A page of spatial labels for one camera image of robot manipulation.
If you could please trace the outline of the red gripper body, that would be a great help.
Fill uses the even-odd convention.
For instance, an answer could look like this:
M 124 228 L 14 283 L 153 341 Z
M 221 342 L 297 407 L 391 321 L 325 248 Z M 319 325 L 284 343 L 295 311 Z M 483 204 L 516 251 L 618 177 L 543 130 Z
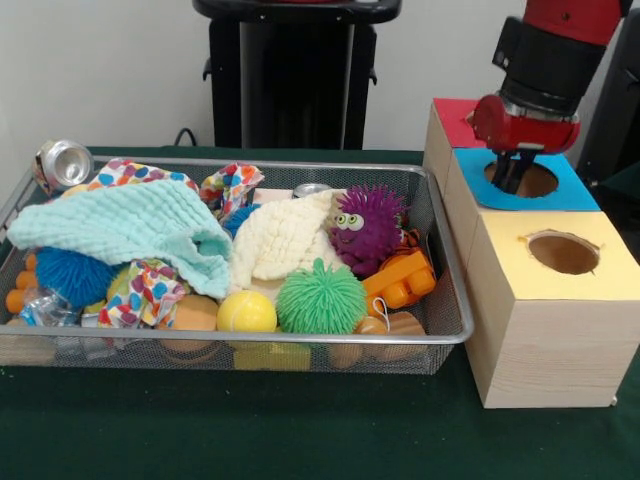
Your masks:
M 518 106 L 495 94 L 482 97 L 472 113 L 475 138 L 498 153 L 563 153 L 575 143 L 580 128 L 576 115 L 546 114 Z

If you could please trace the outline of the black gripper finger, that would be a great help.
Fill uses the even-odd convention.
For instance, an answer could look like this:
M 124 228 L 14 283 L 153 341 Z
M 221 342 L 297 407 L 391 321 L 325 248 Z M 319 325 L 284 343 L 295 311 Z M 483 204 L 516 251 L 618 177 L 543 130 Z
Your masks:
M 495 151 L 496 164 L 491 183 L 501 191 L 508 192 L 509 172 L 514 153 L 512 151 Z
M 516 193 L 527 170 L 532 166 L 536 157 L 535 152 L 521 152 L 520 158 L 512 167 L 512 192 Z

